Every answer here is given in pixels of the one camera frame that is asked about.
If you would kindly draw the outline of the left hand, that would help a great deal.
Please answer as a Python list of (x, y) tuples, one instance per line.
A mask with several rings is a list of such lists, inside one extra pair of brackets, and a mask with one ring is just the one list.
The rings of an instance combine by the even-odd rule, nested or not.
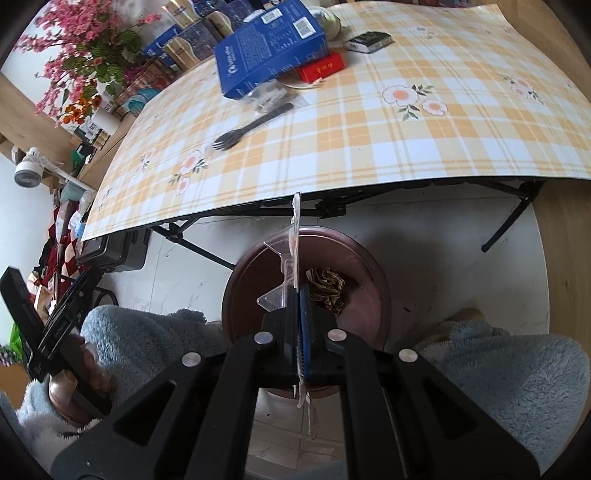
[(70, 334), (56, 359), (61, 361), (61, 370), (50, 377), (48, 396), (57, 413), (77, 425), (108, 415), (113, 381), (99, 365), (94, 345)]

